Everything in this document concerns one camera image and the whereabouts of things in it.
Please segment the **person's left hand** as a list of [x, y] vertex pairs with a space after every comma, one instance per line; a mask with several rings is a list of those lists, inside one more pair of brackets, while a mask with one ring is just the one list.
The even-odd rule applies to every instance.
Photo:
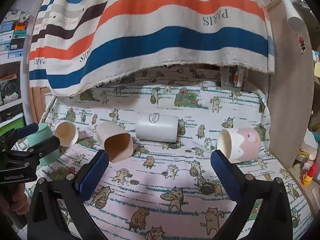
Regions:
[[14, 211], [18, 215], [25, 215], [28, 210], [27, 196], [24, 192], [25, 184], [18, 184], [14, 193], [11, 194], [11, 204], [4, 198], [1, 192], [1, 211], [6, 213], [8, 210]]

